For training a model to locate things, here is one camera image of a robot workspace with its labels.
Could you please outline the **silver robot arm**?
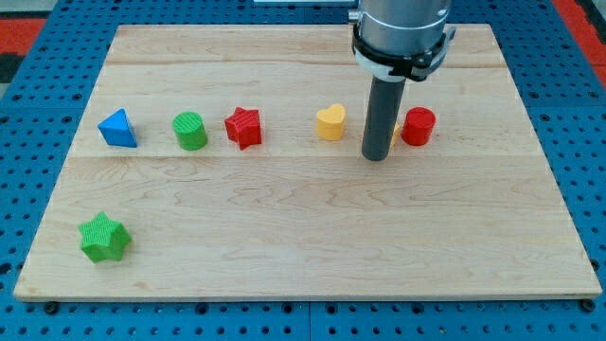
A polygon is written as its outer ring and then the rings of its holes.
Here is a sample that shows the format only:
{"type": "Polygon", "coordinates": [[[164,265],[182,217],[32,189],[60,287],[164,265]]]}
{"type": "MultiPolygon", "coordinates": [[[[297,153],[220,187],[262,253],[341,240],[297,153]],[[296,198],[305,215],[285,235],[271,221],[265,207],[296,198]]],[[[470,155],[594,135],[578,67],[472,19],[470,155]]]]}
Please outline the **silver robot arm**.
{"type": "Polygon", "coordinates": [[[348,13],[355,61],[386,82],[425,81],[445,60],[451,0],[366,0],[348,13]]]}

